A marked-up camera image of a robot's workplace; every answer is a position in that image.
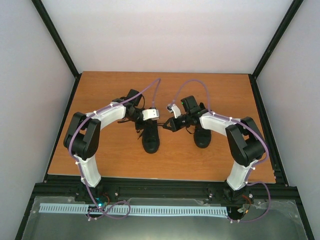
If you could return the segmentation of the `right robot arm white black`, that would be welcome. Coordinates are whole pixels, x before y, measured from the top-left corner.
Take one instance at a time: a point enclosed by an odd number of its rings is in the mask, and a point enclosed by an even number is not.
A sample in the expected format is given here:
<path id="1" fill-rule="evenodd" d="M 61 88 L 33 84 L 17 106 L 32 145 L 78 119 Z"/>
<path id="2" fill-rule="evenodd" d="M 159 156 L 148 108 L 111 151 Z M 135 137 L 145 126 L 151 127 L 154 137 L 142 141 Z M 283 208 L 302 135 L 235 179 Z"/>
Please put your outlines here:
<path id="1" fill-rule="evenodd" d="M 238 119 L 219 115 L 209 111 L 203 103 L 197 103 L 192 95 L 183 98 L 181 103 L 184 114 L 174 103 L 167 106 L 173 117 L 164 123 L 163 128 L 177 132 L 193 126 L 193 140 L 200 149 L 210 145 L 213 132 L 227 138 L 233 165 L 224 182 L 222 195 L 226 201 L 235 202 L 243 194 L 250 173 L 268 152 L 261 132 L 251 117 Z"/>

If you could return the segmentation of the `black sneaker with laces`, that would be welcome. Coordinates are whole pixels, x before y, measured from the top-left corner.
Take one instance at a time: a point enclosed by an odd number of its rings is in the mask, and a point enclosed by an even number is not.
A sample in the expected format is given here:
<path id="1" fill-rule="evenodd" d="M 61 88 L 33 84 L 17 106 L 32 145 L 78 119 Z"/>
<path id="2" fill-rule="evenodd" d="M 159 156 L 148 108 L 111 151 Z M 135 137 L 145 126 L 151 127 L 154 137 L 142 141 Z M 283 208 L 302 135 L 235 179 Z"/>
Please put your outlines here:
<path id="1" fill-rule="evenodd" d="M 212 133 L 209 129 L 204 129 L 197 125 L 194 130 L 193 140 L 195 145 L 200 149 L 207 148 L 212 140 Z"/>

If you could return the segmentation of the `black sneaker one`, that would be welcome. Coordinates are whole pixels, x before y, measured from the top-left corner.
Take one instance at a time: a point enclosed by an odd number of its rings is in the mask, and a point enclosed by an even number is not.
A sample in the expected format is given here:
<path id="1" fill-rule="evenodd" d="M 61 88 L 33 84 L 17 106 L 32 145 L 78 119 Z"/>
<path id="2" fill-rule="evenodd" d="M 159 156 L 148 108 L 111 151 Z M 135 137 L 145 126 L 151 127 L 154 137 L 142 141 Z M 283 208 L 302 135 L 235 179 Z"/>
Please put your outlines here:
<path id="1" fill-rule="evenodd" d="M 162 126 L 157 120 L 150 120 L 150 124 L 143 130 L 136 130 L 139 133 L 139 138 L 142 138 L 142 147 L 148 154 L 154 154 L 160 147 L 160 137 L 158 127 Z"/>

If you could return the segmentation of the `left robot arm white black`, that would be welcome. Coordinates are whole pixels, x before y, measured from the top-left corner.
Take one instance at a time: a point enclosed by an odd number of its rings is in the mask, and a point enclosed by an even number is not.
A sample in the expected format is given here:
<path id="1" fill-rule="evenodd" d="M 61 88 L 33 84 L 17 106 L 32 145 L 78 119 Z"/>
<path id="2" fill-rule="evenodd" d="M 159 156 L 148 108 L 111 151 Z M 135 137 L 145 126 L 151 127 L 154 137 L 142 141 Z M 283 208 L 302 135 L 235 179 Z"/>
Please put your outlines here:
<path id="1" fill-rule="evenodd" d="M 113 122 L 134 122 L 140 132 L 146 124 L 143 120 L 144 107 L 138 105 L 145 97 L 131 89 L 127 96 L 114 99 L 109 105 L 89 113 L 76 112 L 70 121 L 63 145 L 68 149 L 79 167 L 81 182 L 88 185 L 86 195 L 92 201 L 103 198 L 104 188 L 98 183 L 101 175 L 96 163 L 101 130 Z"/>

